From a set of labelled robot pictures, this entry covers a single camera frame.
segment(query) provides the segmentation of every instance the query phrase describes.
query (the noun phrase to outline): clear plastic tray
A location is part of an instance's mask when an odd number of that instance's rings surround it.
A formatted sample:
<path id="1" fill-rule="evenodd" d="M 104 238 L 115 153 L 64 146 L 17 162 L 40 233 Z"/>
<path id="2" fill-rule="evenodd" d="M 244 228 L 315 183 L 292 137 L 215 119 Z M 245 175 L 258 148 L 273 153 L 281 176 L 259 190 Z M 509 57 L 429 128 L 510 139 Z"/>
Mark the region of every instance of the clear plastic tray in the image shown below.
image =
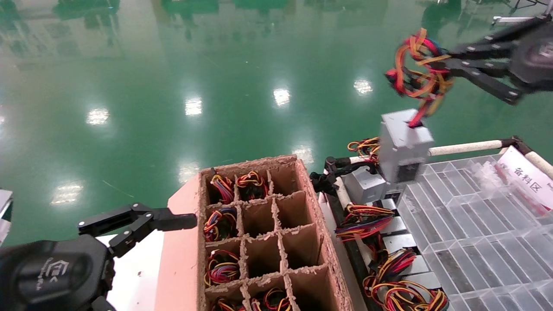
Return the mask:
<path id="1" fill-rule="evenodd" d="M 553 217 L 508 186 L 482 187 L 475 164 L 498 158 L 427 164 L 398 210 L 450 310 L 551 311 Z"/>

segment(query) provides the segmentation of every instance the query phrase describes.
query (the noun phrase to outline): bundle of colored wires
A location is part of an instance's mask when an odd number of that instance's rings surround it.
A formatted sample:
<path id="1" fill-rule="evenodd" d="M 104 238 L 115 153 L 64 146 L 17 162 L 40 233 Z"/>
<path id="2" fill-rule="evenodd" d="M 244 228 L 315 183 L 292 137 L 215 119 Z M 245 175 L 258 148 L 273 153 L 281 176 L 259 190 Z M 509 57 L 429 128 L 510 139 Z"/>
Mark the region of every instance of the bundle of colored wires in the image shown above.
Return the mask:
<path id="1" fill-rule="evenodd" d="M 211 252 L 204 275 L 204 282 L 208 287 L 228 283 L 239 277 L 238 256 L 225 250 Z"/>
<path id="2" fill-rule="evenodd" d="M 365 295 L 385 311 L 447 310 L 449 301 L 442 290 L 429 290 L 420 284 L 399 280 L 399 275 L 411 266 L 415 256 L 414 251 L 403 248 L 390 254 L 363 280 Z M 382 291 L 385 291 L 384 301 L 378 295 Z M 427 293 L 428 300 L 421 292 Z"/>
<path id="3" fill-rule="evenodd" d="M 404 59 L 407 52 L 411 54 L 417 66 L 426 67 L 428 72 L 408 69 Z M 423 117 L 431 116 L 453 84 L 449 70 L 444 66 L 438 68 L 435 63 L 449 57 L 446 51 L 426 37 L 424 28 L 421 28 L 416 35 L 405 39 L 395 53 L 395 68 L 389 70 L 386 77 L 400 95 L 421 100 L 419 112 L 411 120 L 409 127 L 416 127 Z"/>
<path id="4" fill-rule="evenodd" d="M 375 164 L 378 164 L 378 149 L 380 149 L 380 137 L 366 138 L 362 141 L 351 142 L 347 149 L 351 152 L 357 152 L 361 158 L 368 158 Z"/>
<path id="5" fill-rule="evenodd" d="M 386 291 L 383 302 L 378 298 L 381 289 Z M 446 311 L 450 304 L 441 289 L 430 290 L 410 281 L 378 284 L 372 288 L 372 294 L 385 311 Z"/>
<path id="6" fill-rule="evenodd" d="M 210 184 L 212 184 L 219 192 L 219 202 L 223 204 L 230 204 L 234 200 L 234 190 L 232 188 L 232 181 L 227 177 L 223 177 L 213 171 L 213 177 Z"/>
<path id="7" fill-rule="evenodd" d="M 269 194 L 267 182 L 262 176 L 254 171 L 250 171 L 248 174 L 238 177 L 236 185 L 240 190 L 242 199 L 262 199 Z"/>
<path id="8" fill-rule="evenodd" d="M 388 260 L 388 249 L 384 244 L 384 240 L 382 239 L 380 232 L 364 239 L 363 243 L 369 247 L 369 250 L 373 254 L 373 261 L 371 263 L 372 267 L 375 267 L 376 269 L 379 265 Z"/>
<path id="9" fill-rule="evenodd" d="M 211 304 L 210 311 L 246 311 L 242 303 L 232 303 L 225 297 L 217 297 Z"/>
<path id="10" fill-rule="evenodd" d="M 370 237 L 384 229 L 394 217 L 393 211 L 376 206 L 349 204 L 345 212 L 347 216 L 335 230 L 342 242 Z"/>
<path id="11" fill-rule="evenodd" d="M 221 241 L 237 235 L 236 208 L 223 207 L 214 211 L 204 225 L 204 235 L 209 242 Z"/>
<path id="12" fill-rule="evenodd" d="M 291 311 L 290 300 L 286 292 L 278 287 L 273 287 L 258 298 L 252 298 L 253 311 Z"/>

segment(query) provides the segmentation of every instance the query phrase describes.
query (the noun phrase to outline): cardboard box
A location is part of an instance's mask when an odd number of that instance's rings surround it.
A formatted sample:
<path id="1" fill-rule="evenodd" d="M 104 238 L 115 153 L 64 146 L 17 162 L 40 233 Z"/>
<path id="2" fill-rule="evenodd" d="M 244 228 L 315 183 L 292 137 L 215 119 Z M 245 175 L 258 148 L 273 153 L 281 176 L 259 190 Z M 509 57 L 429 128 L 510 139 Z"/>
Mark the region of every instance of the cardboard box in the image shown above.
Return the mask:
<path id="1" fill-rule="evenodd" d="M 211 194 L 209 169 L 201 171 L 169 199 L 175 214 L 194 212 L 197 230 L 166 232 L 157 311 L 206 311 L 219 296 L 242 300 L 272 287 L 285 290 L 293 311 L 353 311 L 346 282 L 307 171 L 296 156 L 264 158 L 216 168 L 236 178 L 255 170 L 269 182 L 264 199 L 241 201 L 235 188 L 238 236 L 206 242 L 203 226 L 222 207 Z M 206 287 L 206 259 L 222 248 L 239 255 L 241 276 Z"/>

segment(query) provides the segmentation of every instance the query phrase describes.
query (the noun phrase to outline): green epoxy floor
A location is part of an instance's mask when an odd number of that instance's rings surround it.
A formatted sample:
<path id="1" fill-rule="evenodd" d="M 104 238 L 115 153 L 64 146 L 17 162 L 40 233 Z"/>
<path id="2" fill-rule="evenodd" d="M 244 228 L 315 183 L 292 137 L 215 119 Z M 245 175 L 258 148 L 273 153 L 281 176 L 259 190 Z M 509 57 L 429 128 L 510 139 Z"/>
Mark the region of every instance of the green epoxy floor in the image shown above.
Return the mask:
<path id="1" fill-rule="evenodd" d="M 308 170 L 416 107 L 383 73 L 427 27 L 486 35 L 506 4 L 450 0 L 19 0 L 0 6 L 0 186 L 7 245 L 76 236 L 88 216 L 165 206 L 198 169 L 297 153 Z M 543 10 L 521 9 L 515 15 Z M 513 134 L 553 160 L 551 95 L 508 106 L 458 79 L 437 145 Z"/>

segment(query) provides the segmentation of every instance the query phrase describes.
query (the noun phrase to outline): gray metal box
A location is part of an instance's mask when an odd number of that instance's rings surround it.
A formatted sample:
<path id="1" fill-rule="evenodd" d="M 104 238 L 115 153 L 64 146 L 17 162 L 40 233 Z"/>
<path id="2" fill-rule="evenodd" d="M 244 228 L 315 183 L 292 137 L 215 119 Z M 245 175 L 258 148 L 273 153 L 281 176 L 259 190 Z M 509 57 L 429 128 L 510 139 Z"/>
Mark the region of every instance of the gray metal box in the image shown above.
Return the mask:
<path id="1" fill-rule="evenodd" d="M 366 167 L 360 167 L 342 179 L 350 199 L 356 204 L 384 199 L 386 181 L 380 174 L 371 174 Z"/>
<path id="2" fill-rule="evenodd" d="M 409 109 L 382 115 L 378 158 L 389 187 L 415 180 L 428 158 L 428 149 L 434 145 L 426 127 L 408 126 L 416 113 Z"/>

